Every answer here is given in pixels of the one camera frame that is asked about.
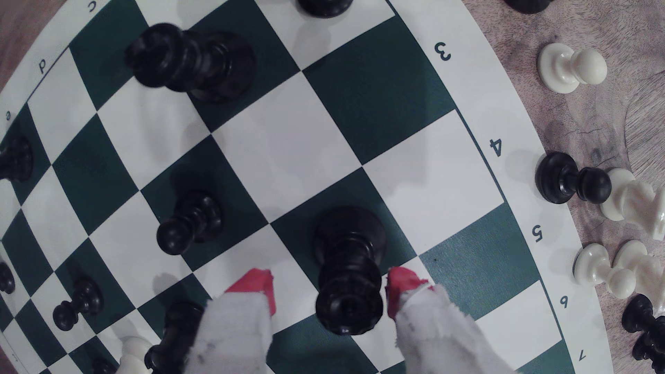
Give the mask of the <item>white-wrapped red gripper finger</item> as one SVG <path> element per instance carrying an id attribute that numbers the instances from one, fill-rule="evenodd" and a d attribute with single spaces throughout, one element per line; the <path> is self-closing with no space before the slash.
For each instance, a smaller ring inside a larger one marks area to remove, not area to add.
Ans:
<path id="1" fill-rule="evenodd" d="M 208 302 L 185 373 L 266 373 L 276 304 L 273 275 L 252 268 Z"/>
<path id="2" fill-rule="evenodd" d="M 396 325 L 396 346 L 407 373 L 514 373 L 470 315 L 445 287 L 411 269 L 387 274 L 387 313 Z"/>

